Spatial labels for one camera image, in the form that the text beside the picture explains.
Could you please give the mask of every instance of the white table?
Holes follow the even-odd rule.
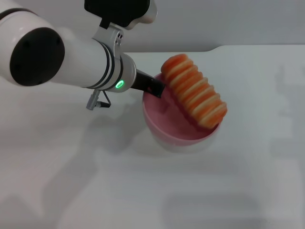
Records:
[[[175,53],[130,53],[151,75]],[[1,229],[301,229],[305,46],[188,53],[229,112],[205,152],[158,146],[142,93],[0,82]]]

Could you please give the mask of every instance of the orange ridged object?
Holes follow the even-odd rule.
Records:
[[[199,126],[213,129],[227,113],[227,105],[186,54],[168,59],[161,67],[165,82]]]

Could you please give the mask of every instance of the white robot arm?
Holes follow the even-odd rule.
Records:
[[[105,91],[129,88],[160,97],[164,84],[136,69],[121,53],[123,30],[152,23],[153,0],[85,0],[85,9],[102,17],[92,39],[81,39],[69,29],[50,23],[10,0],[0,0],[0,75],[16,85],[35,86],[48,81],[94,89],[87,108],[109,107]],[[108,104],[98,102],[103,91]]]

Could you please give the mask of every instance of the green indicator light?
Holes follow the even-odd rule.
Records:
[[[119,81],[117,84],[116,84],[116,88],[120,88],[120,87],[122,87],[124,85],[124,80],[121,80],[121,81]]]

